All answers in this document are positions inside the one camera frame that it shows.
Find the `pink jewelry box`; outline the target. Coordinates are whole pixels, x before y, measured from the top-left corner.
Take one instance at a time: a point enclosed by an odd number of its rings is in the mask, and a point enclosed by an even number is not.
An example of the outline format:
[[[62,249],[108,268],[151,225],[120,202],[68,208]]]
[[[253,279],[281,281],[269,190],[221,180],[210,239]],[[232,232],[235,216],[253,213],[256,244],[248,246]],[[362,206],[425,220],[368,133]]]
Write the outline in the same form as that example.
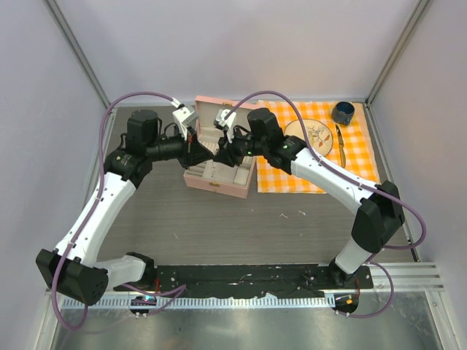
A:
[[[237,103],[232,100],[207,96],[196,97],[198,140],[212,152],[217,151],[218,140],[223,136],[223,132],[214,126],[214,119],[218,111],[232,109],[236,105]],[[234,167],[208,160],[185,170],[183,177],[189,187],[246,198],[250,190],[255,164],[255,157],[245,157],[240,166]]]

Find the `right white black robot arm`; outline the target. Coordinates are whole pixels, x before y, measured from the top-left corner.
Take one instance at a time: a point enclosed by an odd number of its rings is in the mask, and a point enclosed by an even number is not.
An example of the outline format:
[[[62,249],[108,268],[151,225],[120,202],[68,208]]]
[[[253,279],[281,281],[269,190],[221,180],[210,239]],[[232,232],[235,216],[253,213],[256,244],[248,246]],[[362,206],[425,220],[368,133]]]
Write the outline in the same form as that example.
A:
[[[303,139],[286,136],[267,108],[252,110],[247,122],[249,128],[238,125],[236,113],[229,109],[217,113],[214,125],[223,136],[215,162],[234,167],[246,156],[262,156],[271,167],[317,185],[344,204],[355,220],[350,240],[329,264],[329,277],[336,287],[348,287],[359,267],[404,224],[398,188],[389,181],[376,184],[361,179],[311,151]]]

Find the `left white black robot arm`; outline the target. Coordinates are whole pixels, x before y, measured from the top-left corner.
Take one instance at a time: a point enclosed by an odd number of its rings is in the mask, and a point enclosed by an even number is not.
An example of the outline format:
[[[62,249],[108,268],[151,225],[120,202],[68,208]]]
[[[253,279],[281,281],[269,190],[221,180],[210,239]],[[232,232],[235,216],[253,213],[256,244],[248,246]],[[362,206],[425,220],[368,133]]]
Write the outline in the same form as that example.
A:
[[[104,238],[128,199],[153,169],[153,163],[178,160],[189,168],[213,157],[197,138],[197,116],[190,106],[173,112],[174,135],[156,112],[140,109],[132,113],[120,145],[104,161],[104,178],[70,232],[52,251],[43,249],[36,264],[48,287],[87,306],[103,294],[125,283],[149,290],[155,282],[155,263],[143,254],[130,252],[120,259],[99,262]]]

